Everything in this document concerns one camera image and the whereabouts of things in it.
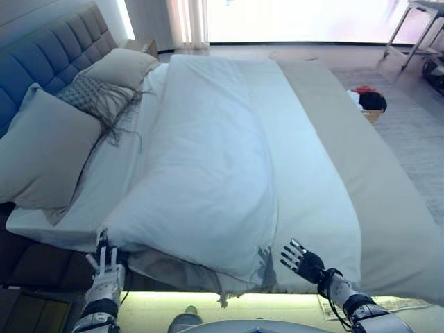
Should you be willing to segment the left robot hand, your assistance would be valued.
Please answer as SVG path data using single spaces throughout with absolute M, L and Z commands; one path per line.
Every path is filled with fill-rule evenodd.
M 87 302 L 107 299 L 120 307 L 126 268 L 118 248 L 109 244 L 107 231 L 106 228 L 98 231 L 96 250 L 85 256 L 94 271 L 85 299 Z

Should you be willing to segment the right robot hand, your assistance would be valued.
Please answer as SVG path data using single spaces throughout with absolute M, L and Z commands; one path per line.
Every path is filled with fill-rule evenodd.
M 295 239 L 283 246 L 280 262 L 290 271 L 312 284 L 318 284 L 325 273 L 323 260 Z

